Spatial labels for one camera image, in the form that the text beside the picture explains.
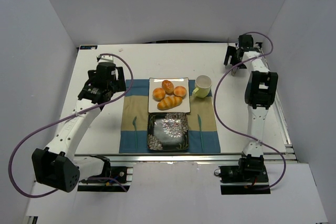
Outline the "metal serving tongs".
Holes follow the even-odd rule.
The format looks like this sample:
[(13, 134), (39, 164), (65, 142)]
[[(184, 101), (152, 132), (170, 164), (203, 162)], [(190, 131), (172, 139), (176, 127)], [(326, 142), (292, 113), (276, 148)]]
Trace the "metal serving tongs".
[(238, 71), (238, 69), (239, 69), (239, 66), (236, 66), (236, 65), (232, 66), (232, 69), (230, 71), (231, 75), (234, 76), (236, 72)]

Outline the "round bread roll top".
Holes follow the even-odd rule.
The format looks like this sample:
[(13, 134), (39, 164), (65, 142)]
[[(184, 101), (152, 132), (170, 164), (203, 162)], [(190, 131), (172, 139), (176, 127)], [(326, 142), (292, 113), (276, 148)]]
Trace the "round bread roll top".
[(163, 80), (161, 86), (162, 86), (162, 89), (165, 91), (166, 94), (168, 94), (168, 95), (173, 94), (175, 87), (174, 87), (174, 84), (171, 81)]

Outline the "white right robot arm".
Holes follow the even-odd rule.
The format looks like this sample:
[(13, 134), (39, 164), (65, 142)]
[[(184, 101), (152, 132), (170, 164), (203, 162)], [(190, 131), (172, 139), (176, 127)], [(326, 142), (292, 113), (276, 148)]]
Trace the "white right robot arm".
[(232, 67), (232, 75), (240, 69), (249, 72), (244, 99), (248, 109), (247, 135), (253, 137), (244, 147), (238, 165), (225, 171), (231, 183), (254, 184), (258, 176), (266, 173), (262, 141), (266, 116), (275, 100), (278, 74), (268, 69), (260, 55), (248, 33), (240, 35), (236, 46), (229, 46), (226, 51), (224, 65)]

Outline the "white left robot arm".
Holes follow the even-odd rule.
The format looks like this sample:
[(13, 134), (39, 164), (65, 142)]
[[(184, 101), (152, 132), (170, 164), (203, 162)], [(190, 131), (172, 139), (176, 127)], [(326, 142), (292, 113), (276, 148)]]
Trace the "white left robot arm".
[(71, 192), (82, 180), (105, 180), (111, 175), (109, 159), (99, 155), (75, 158), (75, 152), (104, 103), (125, 92), (123, 68), (101, 62), (88, 71), (88, 80), (78, 95), (73, 118), (66, 120), (44, 149), (35, 149), (32, 162), (37, 182)]

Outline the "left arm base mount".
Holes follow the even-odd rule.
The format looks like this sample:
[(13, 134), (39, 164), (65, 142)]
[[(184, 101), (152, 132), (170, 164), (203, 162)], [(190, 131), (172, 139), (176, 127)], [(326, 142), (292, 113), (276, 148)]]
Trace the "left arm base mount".
[(126, 166), (112, 165), (110, 159), (100, 155), (76, 157), (80, 170), (78, 191), (126, 193), (130, 188), (132, 170)]

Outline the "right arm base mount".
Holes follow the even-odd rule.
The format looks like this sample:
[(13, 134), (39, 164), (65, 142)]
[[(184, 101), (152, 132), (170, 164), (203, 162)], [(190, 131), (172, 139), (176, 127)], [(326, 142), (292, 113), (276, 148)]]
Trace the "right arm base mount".
[(224, 165), (214, 170), (220, 179), (222, 195), (268, 195), (269, 179), (264, 157), (250, 154), (239, 159), (237, 165)]

